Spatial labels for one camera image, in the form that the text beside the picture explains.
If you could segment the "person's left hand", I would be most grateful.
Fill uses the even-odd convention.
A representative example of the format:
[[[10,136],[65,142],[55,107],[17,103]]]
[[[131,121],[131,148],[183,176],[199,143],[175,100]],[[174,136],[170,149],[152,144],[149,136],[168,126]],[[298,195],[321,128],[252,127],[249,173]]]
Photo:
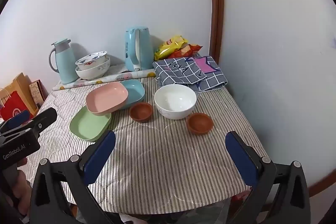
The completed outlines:
[[[18,169],[18,176],[15,184],[11,187],[14,196],[19,200],[18,211],[22,215],[30,215],[31,186],[26,180],[25,173]]]

